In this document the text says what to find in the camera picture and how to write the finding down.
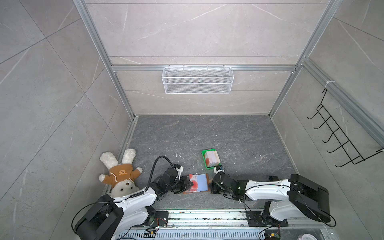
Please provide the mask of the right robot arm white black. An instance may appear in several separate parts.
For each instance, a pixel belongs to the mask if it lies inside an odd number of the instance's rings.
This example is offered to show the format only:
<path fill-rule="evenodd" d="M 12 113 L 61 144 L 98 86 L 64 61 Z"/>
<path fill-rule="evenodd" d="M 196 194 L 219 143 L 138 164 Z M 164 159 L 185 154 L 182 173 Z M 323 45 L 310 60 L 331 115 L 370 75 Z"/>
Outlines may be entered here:
<path fill-rule="evenodd" d="M 246 204 L 264 200 L 265 205 L 257 221 L 276 226 L 290 218 L 306 217 L 328 227 L 335 227 L 336 220 L 330 213 L 329 191 L 298 174 L 280 180 L 271 176 L 268 182 L 234 180 L 223 170 L 212 181 L 212 194 Z"/>

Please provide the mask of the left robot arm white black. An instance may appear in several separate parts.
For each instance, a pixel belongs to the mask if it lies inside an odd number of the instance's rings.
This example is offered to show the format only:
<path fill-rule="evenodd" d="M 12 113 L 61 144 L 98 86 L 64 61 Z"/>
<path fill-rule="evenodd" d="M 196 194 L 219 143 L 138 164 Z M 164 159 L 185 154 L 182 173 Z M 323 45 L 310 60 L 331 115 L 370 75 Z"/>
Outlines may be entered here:
<path fill-rule="evenodd" d="M 180 175 L 181 166 L 167 169 L 162 176 L 136 193 L 124 197 L 100 197 L 89 204 L 88 211 L 79 221 L 71 223 L 73 232 L 81 240 L 120 240 L 128 236 L 121 232 L 131 227 L 149 225 L 155 218 L 152 205 L 168 192 L 175 195 L 189 190 L 194 184 L 189 176 Z"/>

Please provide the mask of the brown leather card holder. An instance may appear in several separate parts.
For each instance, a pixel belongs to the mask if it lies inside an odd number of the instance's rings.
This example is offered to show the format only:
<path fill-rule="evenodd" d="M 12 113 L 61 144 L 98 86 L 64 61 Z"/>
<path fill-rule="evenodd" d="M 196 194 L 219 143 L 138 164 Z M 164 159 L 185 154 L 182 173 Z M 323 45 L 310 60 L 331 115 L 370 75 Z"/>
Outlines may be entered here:
<path fill-rule="evenodd" d="M 209 192 L 211 190 L 212 178 L 208 174 L 188 175 L 188 180 L 193 184 L 190 189 L 183 194 Z"/>

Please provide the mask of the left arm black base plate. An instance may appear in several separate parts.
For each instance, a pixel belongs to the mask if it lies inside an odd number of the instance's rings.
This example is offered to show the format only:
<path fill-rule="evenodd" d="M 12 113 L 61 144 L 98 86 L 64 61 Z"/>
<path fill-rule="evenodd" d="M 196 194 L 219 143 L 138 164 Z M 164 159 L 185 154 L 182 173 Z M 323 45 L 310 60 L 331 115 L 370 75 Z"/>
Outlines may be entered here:
<path fill-rule="evenodd" d="M 167 227 L 168 226 L 168 211 L 150 212 L 147 219 L 142 224 L 145 228 Z"/>

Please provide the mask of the green plastic card bin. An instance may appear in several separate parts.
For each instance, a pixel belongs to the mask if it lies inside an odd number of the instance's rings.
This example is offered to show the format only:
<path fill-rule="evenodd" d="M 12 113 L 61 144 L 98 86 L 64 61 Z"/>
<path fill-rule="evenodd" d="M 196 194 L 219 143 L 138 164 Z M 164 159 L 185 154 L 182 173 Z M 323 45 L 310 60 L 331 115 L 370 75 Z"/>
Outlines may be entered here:
<path fill-rule="evenodd" d="M 221 160 L 216 149 L 203 150 L 202 157 L 207 170 L 211 170 L 221 164 Z"/>

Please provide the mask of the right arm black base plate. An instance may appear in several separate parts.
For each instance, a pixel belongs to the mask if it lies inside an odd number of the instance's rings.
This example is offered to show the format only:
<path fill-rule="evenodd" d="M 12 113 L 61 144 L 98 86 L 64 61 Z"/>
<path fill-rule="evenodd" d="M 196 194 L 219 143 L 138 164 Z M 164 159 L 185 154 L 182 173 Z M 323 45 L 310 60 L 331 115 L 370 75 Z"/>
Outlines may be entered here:
<path fill-rule="evenodd" d="M 246 211 L 246 218 L 249 227 L 288 227 L 288 221 L 278 221 L 270 216 L 265 215 L 262 211 Z"/>

